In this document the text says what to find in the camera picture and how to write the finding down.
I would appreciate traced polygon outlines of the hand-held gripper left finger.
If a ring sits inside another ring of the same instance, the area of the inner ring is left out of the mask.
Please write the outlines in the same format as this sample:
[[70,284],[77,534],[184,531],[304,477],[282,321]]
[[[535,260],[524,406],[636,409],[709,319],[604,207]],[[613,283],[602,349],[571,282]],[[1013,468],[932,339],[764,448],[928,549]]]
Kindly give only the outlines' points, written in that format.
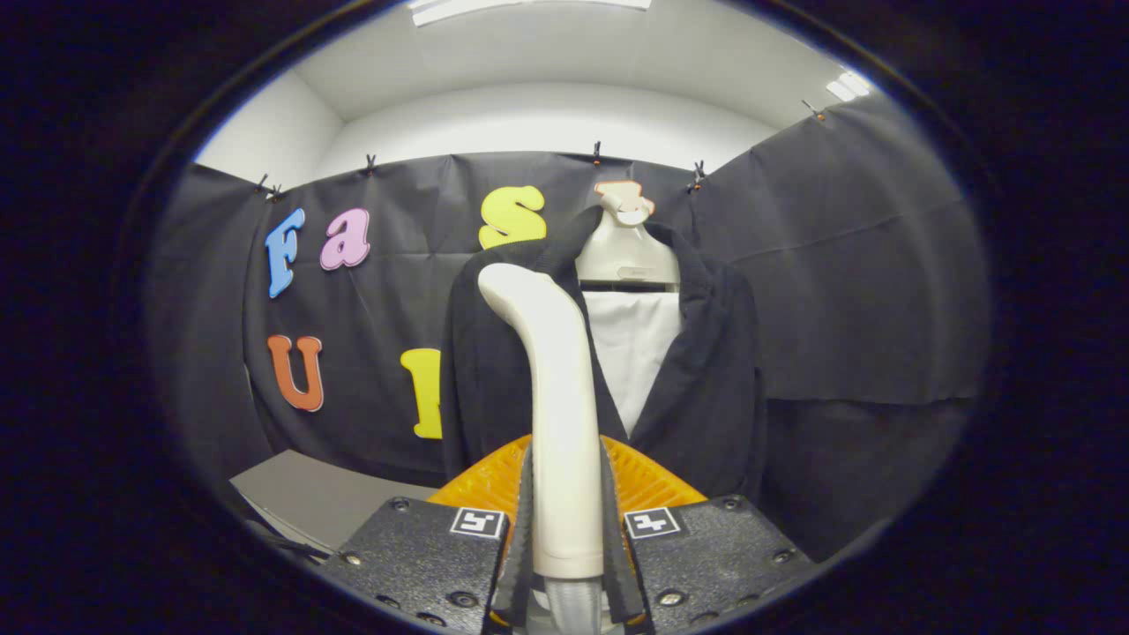
[[530,450],[520,437],[427,501],[387,499],[320,573],[406,620],[460,634],[523,627],[533,579]]

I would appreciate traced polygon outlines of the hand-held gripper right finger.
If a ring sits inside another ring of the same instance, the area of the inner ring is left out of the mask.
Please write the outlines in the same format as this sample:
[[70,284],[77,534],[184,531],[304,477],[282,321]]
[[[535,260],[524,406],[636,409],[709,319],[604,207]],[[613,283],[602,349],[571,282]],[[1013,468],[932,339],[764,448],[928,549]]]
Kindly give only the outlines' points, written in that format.
[[708,630],[813,579],[813,560],[744,496],[709,498],[624,443],[602,443],[603,582],[628,634]]

